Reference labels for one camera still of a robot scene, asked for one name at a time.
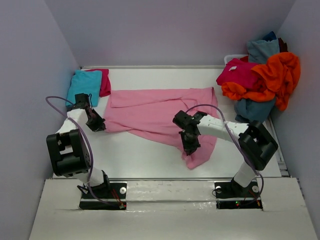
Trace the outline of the light pink t-shirt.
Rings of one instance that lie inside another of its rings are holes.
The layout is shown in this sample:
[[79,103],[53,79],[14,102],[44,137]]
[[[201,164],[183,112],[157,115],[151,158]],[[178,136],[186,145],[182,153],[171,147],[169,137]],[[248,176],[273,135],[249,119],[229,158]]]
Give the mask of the light pink t-shirt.
[[138,137],[184,150],[181,129],[173,123],[179,111],[201,111],[217,117],[213,87],[189,89],[114,90],[104,111],[106,132],[129,132]]

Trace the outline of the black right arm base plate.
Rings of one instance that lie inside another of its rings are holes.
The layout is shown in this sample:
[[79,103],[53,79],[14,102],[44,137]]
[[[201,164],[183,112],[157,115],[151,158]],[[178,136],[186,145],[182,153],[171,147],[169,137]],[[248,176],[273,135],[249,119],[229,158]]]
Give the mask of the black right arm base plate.
[[218,181],[211,194],[218,210],[263,209],[260,188],[255,180],[245,188],[233,186],[230,181]]

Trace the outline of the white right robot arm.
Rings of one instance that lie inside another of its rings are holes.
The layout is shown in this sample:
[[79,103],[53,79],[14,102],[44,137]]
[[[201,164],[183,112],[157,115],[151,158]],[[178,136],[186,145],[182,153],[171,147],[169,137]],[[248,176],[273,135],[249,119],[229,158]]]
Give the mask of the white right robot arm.
[[212,193],[218,199],[245,197],[252,190],[252,181],[261,176],[261,171],[278,150],[277,142],[259,121],[236,123],[201,111],[189,115],[182,110],[172,121],[181,129],[179,135],[187,156],[194,155],[198,150],[204,151],[204,140],[208,137],[234,143],[243,156],[244,162],[232,180],[215,185]]

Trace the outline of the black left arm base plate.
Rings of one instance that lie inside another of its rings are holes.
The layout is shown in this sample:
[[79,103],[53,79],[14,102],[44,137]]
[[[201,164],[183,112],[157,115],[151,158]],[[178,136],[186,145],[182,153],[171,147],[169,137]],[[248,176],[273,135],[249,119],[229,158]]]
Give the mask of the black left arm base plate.
[[112,181],[110,189],[104,186],[92,187],[94,195],[102,202],[91,195],[86,185],[78,185],[77,188],[81,192],[79,202],[81,210],[124,211],[127,209],[127,182]]

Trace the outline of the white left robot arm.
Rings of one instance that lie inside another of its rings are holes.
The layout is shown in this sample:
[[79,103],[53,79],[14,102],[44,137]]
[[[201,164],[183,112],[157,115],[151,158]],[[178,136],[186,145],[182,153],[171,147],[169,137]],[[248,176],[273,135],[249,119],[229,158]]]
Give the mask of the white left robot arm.
[[103,202],[98,196],[108,196],[111,184],[107,174],[94,167],[93,151],[79,122],[87,118],[85,125],[96,133],[106,129],[105,119],[93,109],[92,94],[78,93],[74,97],[75,103],[59,96],[45,98],[54,110],[66,117],[61,128],[46,137],[52,170],[58,177],[80,180],[84,184],[78,187],[82,193]]

